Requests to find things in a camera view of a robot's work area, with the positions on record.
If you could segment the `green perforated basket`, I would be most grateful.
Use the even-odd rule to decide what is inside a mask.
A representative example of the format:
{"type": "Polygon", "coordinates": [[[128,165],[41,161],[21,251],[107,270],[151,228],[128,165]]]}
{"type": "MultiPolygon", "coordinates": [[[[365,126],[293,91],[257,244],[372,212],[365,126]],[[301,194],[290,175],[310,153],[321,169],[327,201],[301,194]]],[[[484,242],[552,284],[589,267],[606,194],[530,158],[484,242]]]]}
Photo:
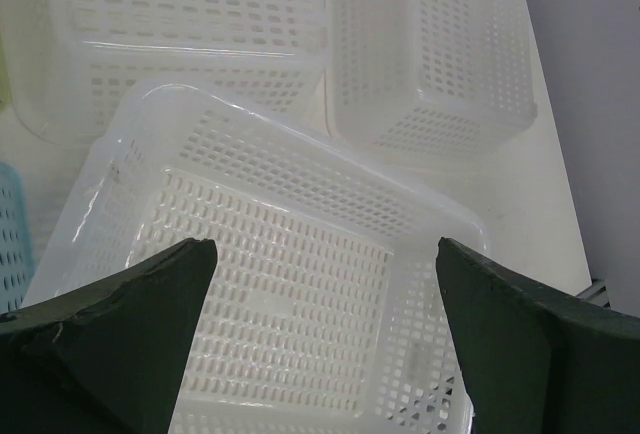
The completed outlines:
{"type": "Polygon", "coordinates": [[[11,87],[3,41],[0,40],[0,113],[11,104],[11,87]]]}

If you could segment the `clear perforated basket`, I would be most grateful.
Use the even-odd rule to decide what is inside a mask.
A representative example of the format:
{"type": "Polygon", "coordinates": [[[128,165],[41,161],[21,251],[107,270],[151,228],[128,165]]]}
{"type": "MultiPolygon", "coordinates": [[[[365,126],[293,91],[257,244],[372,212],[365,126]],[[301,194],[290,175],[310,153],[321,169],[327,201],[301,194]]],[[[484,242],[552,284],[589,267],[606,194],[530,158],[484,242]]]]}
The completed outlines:
{"type": "Polygon", "coordinates": [[[18,119],[41,139],[101,136],[123,95],[188,73],[295,117],[329,59],[324,0],[1,0],[18,119]]]}
{"type": "Polygon", "coordinates": [[[486,252],[469,209],[190,75],[134,84],[91,147],[25,297],[35,304],[187,238],[213,275],[173,433],[467,433],[435,272],[486,252]]]}

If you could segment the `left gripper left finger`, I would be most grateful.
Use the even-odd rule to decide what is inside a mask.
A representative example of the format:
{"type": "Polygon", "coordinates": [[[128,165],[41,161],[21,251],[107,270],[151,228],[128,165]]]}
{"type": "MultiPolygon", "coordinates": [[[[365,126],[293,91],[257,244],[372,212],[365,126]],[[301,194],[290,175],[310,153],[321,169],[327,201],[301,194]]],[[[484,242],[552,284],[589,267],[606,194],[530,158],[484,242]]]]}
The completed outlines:
{"type": "Polygon", "coordinates": [[[2,432],[167,432],[217,261],[189,238],[3,314],[2,432]]]}

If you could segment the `blue basket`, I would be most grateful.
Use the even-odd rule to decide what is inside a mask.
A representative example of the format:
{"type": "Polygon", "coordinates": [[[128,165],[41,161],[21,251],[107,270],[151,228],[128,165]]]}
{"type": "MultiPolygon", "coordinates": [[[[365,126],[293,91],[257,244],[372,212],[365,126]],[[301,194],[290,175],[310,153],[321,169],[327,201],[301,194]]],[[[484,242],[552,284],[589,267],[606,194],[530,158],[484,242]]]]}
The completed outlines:
{"type": "Polygon", "coordinates": [[[34,262],[21,179],[5,163],[0,185],[0,309],[4,314],[20,308],[34,275],[34,262]]]}

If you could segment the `white bottom basket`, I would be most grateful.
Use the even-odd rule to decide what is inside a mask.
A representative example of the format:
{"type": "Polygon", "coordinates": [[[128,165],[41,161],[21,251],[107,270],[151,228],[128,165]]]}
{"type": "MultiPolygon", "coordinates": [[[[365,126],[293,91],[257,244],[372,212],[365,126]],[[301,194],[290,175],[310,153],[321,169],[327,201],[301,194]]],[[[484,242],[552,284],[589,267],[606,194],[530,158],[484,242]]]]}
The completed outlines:
{"type": "Polygon", "coordinates": [[[526,0],[327,0],[330,132],[391,157],[463,159],[537,116],[526,0]]]}

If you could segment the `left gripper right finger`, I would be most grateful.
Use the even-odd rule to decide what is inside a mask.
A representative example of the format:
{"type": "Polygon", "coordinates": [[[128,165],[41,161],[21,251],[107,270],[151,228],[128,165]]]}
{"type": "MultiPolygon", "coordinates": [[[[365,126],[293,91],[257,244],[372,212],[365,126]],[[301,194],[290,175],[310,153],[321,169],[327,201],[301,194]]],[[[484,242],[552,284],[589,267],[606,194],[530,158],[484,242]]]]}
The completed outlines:
{"type": "Polygon", "coordinates": [[[636,433],[639,320],[451,239],[436,273],[474,433],[636,433]]]}

